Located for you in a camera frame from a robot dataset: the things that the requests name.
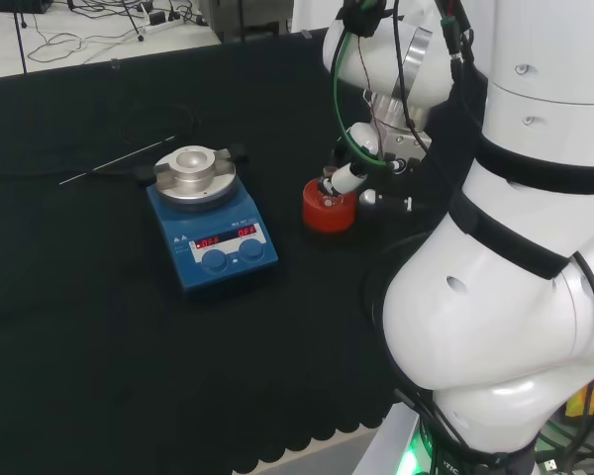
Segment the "white floor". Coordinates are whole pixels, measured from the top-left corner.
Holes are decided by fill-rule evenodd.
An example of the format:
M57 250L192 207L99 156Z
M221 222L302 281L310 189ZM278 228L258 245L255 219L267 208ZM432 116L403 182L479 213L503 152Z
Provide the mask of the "white floor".
M174 8L178 5L188 5L186 0L172 0L172 3ZM80 5L81 2L75 0L75 4ZM154 7L169 8L169 2L168 0L154 0ZM83 50L75 51L69 57L53 62L35 62L27 58L27 69L30 72L72 66L84 62L107 61L113 57L140 56L177 49L217 45L219 43L218 38L209 27L199 27L191 22L162 32L145 35L145 40L138 42L137 35L134 33L128 17L114 15L94 20L88 19L68 10L68 6L65 3L53 3L44 14L36 15L36 18L38 20L39 30L47 39L50 39L55 33L73 33L82 38L91 35L117 37L123 33L127 34L121 39L116 40L94 38L92 40L106 44L89 43L88 45L82 45ZM28 24L28 28L21 29L22 43L25 54L31 54L34 49L43 45L45 40L36 32L33 15L25 15L25 21ZM142 20L139 19L135 19L135 21L138 27L142 23ZM69 37L61 37L57 38L56 41L68 39ZM121 41L123 41L122 44L114 45L114 43ZM75 48L78 48L78 43L73 41L52 47L44 47L37 53L32 54L32 58L50 60L64 56ZM0 77L22 74L22 72L22 61L13 15L10 13L0 13Z

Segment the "red container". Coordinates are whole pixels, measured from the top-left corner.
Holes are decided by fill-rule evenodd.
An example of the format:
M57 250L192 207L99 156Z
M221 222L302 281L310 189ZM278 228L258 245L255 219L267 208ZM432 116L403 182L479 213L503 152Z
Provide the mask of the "red container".
M304 223L319 233L347 231L356 219L356 193L325 195L319 191L318 182L312 180L304 188Z

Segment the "black tablecloth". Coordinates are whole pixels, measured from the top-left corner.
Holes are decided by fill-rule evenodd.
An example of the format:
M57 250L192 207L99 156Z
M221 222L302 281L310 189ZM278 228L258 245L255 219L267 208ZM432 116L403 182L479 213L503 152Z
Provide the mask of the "black tablecloth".
M303 230L301 190L338 136L322 40L0 79L1 173L92 167L172 131L245 143L240 174L279 255L183 296L132 180L0 177L0 474L244 472L385 416L394 381L356 286L368 253L426 216L366 220L337 242ZM348 123L366 119L359 91L345 93ZM452 114L435 117L435 148L461 177L474 143ZM432 160L399 185L438 216L449 190Z

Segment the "green cable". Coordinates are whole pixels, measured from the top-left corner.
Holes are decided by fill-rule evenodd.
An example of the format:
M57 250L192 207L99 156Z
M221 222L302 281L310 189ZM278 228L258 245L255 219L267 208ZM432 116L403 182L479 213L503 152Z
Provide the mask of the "green cable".
M350 34L346 34L346 36L342 39L344 44L341 47L341 51L339 51L339 58L337 59L337 64L335 66L334 72L334 86L333 86L333 96L335 98L335 112L337 113L337 120L339 121L339 125L341 126L342 133L344 135L344 139L346 140L349 147L352 149L352 152L358 156L360 159L369 163L370 165L375 166L387 166L385 161L381 161L374 157L371 154L365 153L363 150L360 149L358 144L354 141L354 139L347 133L346 126L344 126L344 121L341 118L341 111L339 110L339 99L337 97L337 84L339 82L339 71L341 70L341 65L344 62L344 56L346 55L347 47L349 45L349 41L351 39Z

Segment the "digital display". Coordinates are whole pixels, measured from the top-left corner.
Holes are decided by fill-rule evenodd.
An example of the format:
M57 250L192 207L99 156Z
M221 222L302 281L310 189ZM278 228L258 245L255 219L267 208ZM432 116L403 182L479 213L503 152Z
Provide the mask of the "digital display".
M203 249L205 247L209 247L210 245L217 244L219 242L225 242L226 240L231 240L235 238L245 238L249 235L254 235L257 233L255 229L255 225L245 226L244 228L239 228L237 230L226 231L224 233L219 233L218 235L202 237L200 239L195 239L194 244L196 244L197 249Z

